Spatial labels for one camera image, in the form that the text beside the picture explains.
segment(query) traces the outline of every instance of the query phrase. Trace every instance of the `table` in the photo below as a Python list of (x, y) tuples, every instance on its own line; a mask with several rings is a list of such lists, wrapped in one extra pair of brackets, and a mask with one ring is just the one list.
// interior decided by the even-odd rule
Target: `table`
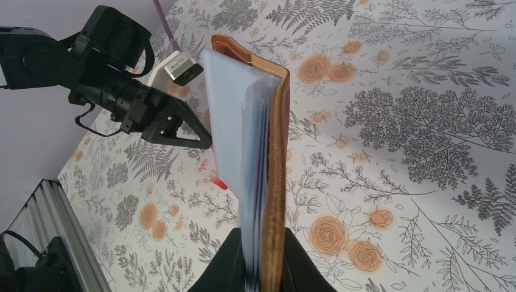
[[(501, 0), (180, 0), (167, 19), (197, 56), (227, 33), (291, 70), (286, 222), (338, 291), (474, 292), (516, 291), (514, 15)], [(152, 45), (172, 52), (162, 29)], [(204, 87), (169, 92), (206, 121)], [(186, 291), (236, 227), (200, 155), (87, 134), (60, 173), (114, 291)]]

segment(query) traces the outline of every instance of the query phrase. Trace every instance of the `leather cover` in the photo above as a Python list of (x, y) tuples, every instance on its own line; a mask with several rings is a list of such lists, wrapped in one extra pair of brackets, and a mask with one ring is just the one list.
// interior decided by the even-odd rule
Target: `leather cover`
[(285, 67), (254, 55), (230, 36), (216, 34), (211, 42), (213, 50), (281, 78), (281, 84), (274, 91), (269, 125), (267, 201), (263, 215), (260, 271), (261, 290), (276, 292), (281, 284), (285, 241), (285, 169), (290, 114), (290, 72)]

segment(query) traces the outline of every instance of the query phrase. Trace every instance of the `floral tablecloth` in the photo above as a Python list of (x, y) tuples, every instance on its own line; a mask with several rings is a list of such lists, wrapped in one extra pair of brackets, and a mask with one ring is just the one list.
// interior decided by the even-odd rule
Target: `floral tablecloth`
[[(197, 56), (221, 32), (291, 70), (287, 226), (338, 291), (495, 292), (516, 291), (515, 17), (510, 0), (179, 0), (167, 19)], [(163, 29), (152, 45), (172, 52)], [(169, 92), (209, 120), (203, 78)], [(236, 226), (200, 155), (87, 134), (66, 164), (114, 291), (186, 291)]]

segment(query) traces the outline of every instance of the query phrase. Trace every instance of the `gray wall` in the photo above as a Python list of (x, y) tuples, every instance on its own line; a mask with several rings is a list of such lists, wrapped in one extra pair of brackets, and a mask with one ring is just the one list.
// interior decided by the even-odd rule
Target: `gray wall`
[[(160, 2), (166, 12), (175, 0)], [(16, 0), (2, 1), (0, 26), (34, 27), (60, 40), (78, 32), (97, 5), (120, 10), (152, 33), (159, 25), (152, 0)], [(68, 104), (64, 88), (0, 89), (0, 231), (42, 178), (57, 178), (84, 136), (74, 117), (85, 110)]]

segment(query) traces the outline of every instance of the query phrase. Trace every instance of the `purple cable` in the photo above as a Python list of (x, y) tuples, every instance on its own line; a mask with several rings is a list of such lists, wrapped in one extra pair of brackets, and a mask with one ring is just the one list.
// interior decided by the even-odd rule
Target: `purple cable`
[(167, 19), (165, 18), (165, 13), (163, 13), (163, 9), (161, 8), (161, 5), (159, 4), (159, 0), (152, 0), (152, 2), (154, 2), (154, 6), (156, 6), (156, 10), (158, 11), (159, 20), (161, 20), (161, 24), (163, 25), (163, 28), (165, 29), (167, 36), (169, 36), (169, 40), (170, 40), (170, 44), (172, 45), (172, 48), (174, 50), (178, 50), (181, 52), (181, 48), (179, 47), (179, 44), (177, 43), (176, 39), (174, 38), (174, 34), (172, 34), (169, 24), (167, 23)]

